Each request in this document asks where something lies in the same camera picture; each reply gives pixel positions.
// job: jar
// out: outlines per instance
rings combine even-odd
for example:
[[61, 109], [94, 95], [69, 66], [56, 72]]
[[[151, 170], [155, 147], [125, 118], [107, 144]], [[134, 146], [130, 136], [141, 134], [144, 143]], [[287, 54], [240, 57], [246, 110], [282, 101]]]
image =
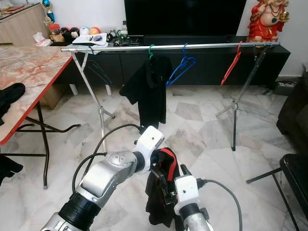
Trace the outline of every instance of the jar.
[[59, 35], [61, 32], [60, 25], [59, 24], [50, 24], [49, 30], [51, 35]]

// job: green hanger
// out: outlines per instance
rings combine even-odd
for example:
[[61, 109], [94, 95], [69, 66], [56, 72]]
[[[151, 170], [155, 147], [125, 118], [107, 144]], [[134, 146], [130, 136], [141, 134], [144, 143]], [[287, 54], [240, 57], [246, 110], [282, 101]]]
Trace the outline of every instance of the green hanger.
[[153, 46], [155, 46], [154, 44], [152, 44], [150, 47], [149, 47], [149, 55], [150, 55], [150, 60], [154, 57], [154, 54], [153, 54], [153, 52], [151, 52], [151, 48], [153, 47]]

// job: clothes hanger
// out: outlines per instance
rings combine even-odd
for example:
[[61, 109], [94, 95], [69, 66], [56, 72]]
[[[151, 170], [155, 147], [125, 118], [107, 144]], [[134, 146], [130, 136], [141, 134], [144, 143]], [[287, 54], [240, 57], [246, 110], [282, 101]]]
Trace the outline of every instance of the clothes hanger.
[[225, 82], [226, 82], [228, 76], [230, 75], [231, 71], [233, 70], [233, 68], [235, 67], [235, 65], [237, 64], [237, 62], [239, 61], [239, 59], [240, 59], [240, 57], [241, 57], [242, 52], [240, 51], [240, 48], [241, 48], [241, 44], [242, 44], [242, 43], [243, 43], [243, 42], [241, 41], [240, 44], [239, 44], [239, 46], [237, 47], [236, 56], [235, 56], [235, 58], [234, 58], [234, 60], [233, 60], [233, 63], [231, 64], [231, 66], [230, 66], [229, 69], [227, 70], [227, 73], [225, 74], [224, 78], [222, 79], [221, 84], [220, 84], [221, 86], [225, 84]]
[[152, 45], [149, 47], [149, 55], [150, 55], [149, 60], [150, 60], [150, 61], [151, 61], [151, 59], [154, 57], [153, 52], [151, 52], [151, 48], [152, 48], [153, 46], [155, 46], [155, 45], [152, 44]]
[[[169, 87], [171, 86], [175, 81], [177, 81], [185, 72], [187, 72], [192, 66], [194, 66], [197, 62], [197, 59], [195, 57], [188, 57], [185, 53], [185, 47], [188, 45], [186, 43], [183, 47], [183, 58], [179, 66], [174, 70], [172, 73], [171, 77], [166, 83], [166, 86]], [[183, 70], [186, 68], [184, 71], [182, 71], [177, 77], [174, 77], [175, 74], [177, 73], [178, 70]]]

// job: black chair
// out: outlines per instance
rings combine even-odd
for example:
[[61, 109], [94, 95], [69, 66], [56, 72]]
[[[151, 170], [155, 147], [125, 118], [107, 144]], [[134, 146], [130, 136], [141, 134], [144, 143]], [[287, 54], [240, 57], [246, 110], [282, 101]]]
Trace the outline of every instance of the black chair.
[[297, 198], [306, 218], [308, 219], [308, 156], [299, 154], [287, 154], [280, 160], [280, 168], [247, 180], [246, 182], [247, 184], [250, 184], [256, 180], [272, 175], [290, 214], [292, 222], [294, 223], [295, 229], [299, 231], [290, 206], [275, 176], [275, 173], [280, 171], [283, 171], [285, 174], [295, 197]]

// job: black cable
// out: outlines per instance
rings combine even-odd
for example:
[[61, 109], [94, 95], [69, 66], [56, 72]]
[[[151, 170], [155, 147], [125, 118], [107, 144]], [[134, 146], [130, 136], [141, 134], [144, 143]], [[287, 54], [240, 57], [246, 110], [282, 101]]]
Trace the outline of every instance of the black cable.
[[230, 193], [230, 195], [233, 197], [233, 199], [235, 200], [235, 203], [236, 203], [236, 206], [237, 206], [237, 211], [238, 211], [238, 214], [239, 214], [239, 226], [240, 226], [240, 231], [243, 231], [243, 219], [242, 219], [242, 211], [241, 211], [241, 206], [240, 206], [240, 203], [239, 201], [237, 200], [236, 196], [234, 195], [234, 193], [228, 189], [226, 186], [224, 186], [222, 183], [216, 181], [216, 180], [205, 180], [205, 179], [197, 179], [197, 182], [199, 181], [199, 184], [198, 184], [198, 188], [202, 187], [203, 185], [205, 185], [206, 183], [208, 182], [211, 182], [211, 183], [215, 183], [217, 185], [219, 185], [220, 187], [222, 187], [224, 190], [226, 190], [228, 193]]
[[80, 168], [84, 165], [84, 163], [85, 163], [87, 160], [90, 159], [90, 161], [89, 161], [89, 163], [88, 163], [88, 165], [87, 165], [87, 167], [86, 167], [86, 169], [85, 169], [85, 171], [84, 171], [84, 173], [83, 173], [82, 178], [83, 178], [83, 177], [86, 175], [86, 173], [88, 172], [88, 170], [89, 170], [89, 168], [90, 168], [90, 166], [91, 166], [91, 164], [92, 164], [92, 162], [93, 162], [93, 160], [94, 160], [94, 158], [95, 158], [96, 156], [98, 156], [98, 155], [103, 155], [103, 156], [105, 156], [105, 155], [107, 154], [107, 153], [103, 153], [103, 154], [98, 154], [98, 153], [97, 153], [98, 149], [100, 148], [102, 142], [106, 139], [106, 137], [109, 136], [111, 133], [113, 133], [113, 132], [116, 131], [116, 130], [119, 130], [119, 129], [125, 128], [125, 127], [130, 127], [130, 126], [137, 128], [139, 131], [141, 131], [141, 129], [142, 129], [140, 126], [135, 125], [135, 124], [124, 124], [124, 125], [121, 125], [121, 126], [119, 126], [119, 127], [117, 127], [117, 128], [112, 129], [111, 131], [107, 132], [107, 133], [104, 135], [104, 137], [102, 137], [102, 139], [101, 139], [101, 140], [99, 141], [99, 143], [97, 144], [97, 146], [96, 146], [96, 148], [95, 148], [95, 150], [94, 150], [94, 153], [93, 153], [92, 155], [89, 155], [88, 157], [86, 157], [86, 158], [78, 165], [78, 167], [77, 167], [77, 169], [76, 169], [76, 171], [75, 171], [75, 173], [74, 173], [73, 180], [72, 180], [72, 191], [73, 191], [73, 193], [75, 192], [75, 183], [76, 183], [77, 174], [78, 174]]

